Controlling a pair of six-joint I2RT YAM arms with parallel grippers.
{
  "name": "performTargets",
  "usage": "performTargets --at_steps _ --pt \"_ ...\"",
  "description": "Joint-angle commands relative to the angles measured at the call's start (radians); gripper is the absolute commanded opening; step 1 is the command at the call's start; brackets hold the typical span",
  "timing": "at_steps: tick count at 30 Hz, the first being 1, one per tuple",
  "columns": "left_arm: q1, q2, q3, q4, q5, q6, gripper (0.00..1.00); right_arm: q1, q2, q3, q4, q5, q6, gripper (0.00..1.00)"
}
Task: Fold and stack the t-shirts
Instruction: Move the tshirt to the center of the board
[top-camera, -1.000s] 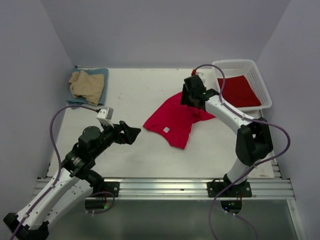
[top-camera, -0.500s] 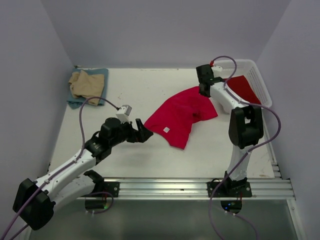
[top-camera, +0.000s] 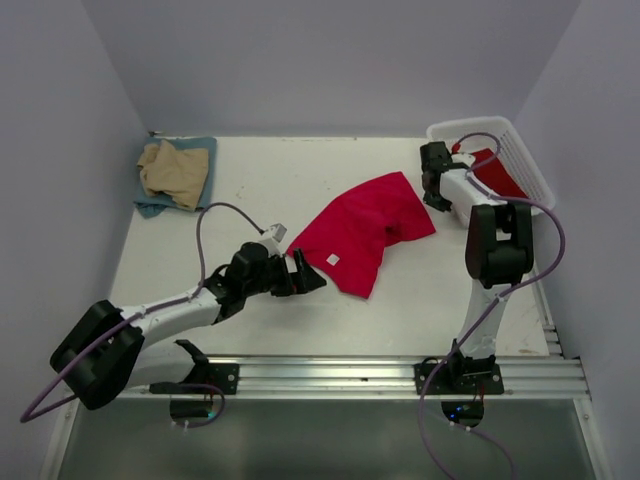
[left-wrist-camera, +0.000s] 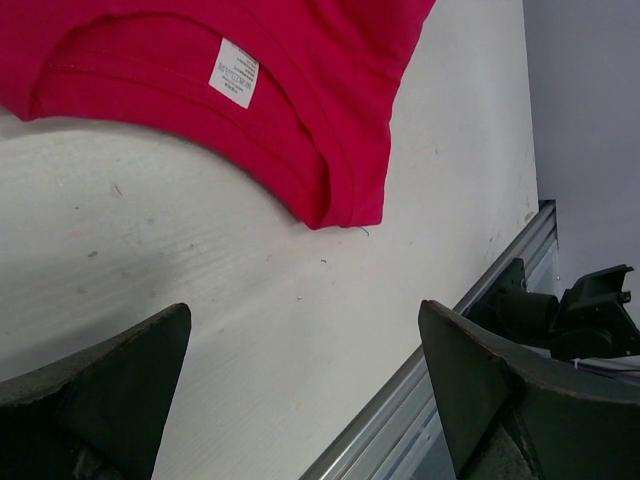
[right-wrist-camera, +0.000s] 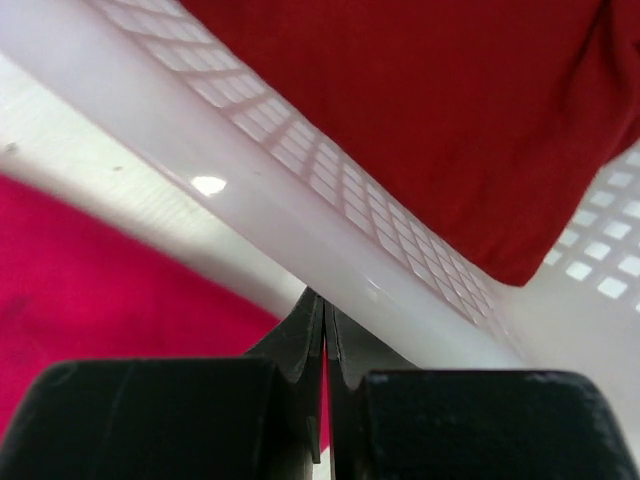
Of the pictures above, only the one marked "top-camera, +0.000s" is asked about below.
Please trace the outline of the bright red t shirt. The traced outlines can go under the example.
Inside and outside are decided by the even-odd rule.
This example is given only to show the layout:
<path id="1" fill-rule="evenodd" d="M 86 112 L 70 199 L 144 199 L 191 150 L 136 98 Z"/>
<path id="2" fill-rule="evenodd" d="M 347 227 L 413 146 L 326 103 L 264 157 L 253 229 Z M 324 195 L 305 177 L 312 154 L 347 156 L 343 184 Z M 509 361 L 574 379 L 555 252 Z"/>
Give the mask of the bright red t shirt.
<path id="1" fill-rule="evenodd" d="M 366 181 L 331 201 L 291 242 L 346 294 L 367 299 L 386 248 L 419 240 L 436 228 L 405 175 Z"/>

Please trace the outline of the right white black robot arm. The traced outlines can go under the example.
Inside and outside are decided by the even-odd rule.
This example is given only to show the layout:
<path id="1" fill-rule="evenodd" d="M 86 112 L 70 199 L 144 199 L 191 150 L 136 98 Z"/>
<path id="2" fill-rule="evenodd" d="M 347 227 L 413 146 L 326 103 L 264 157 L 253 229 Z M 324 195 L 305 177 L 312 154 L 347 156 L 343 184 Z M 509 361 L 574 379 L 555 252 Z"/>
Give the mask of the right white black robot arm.
<path id="1" fill-rule="evenodd" d="M 414 365 L 418 394 L 462 395 L 504 392 L 496 363 L 497 334 L 510 296 L 534 263 L 532 215 L 527 204 L 500 202 L 466 178 L 470 166 L 443 141 L 420 147 L 423 201 L 454 212 L 467 228 L 465 265 L 472 289 L 461 331 L 443 361 Z"/>

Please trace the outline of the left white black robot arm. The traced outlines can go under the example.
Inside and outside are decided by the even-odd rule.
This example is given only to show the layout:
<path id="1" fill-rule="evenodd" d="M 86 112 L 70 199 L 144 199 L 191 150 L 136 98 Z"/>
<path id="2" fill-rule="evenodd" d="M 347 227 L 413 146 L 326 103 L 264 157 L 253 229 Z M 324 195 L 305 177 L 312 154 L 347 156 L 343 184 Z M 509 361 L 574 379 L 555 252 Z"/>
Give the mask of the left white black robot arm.
<path id="1" fill-rule="evenodd" d="M 293 254 L 296 269 L 263 242 L 248 242 L 195 290 L 153 305 L 93 304 L 50 358 L 53 370 L 89 410 L 142 385 L 154 393 L 207 392 L 223 381 L 207 356 L 182 333 L 216 325 L 239 313 L 248 298 L 303 295 L 326 280 Z"/>

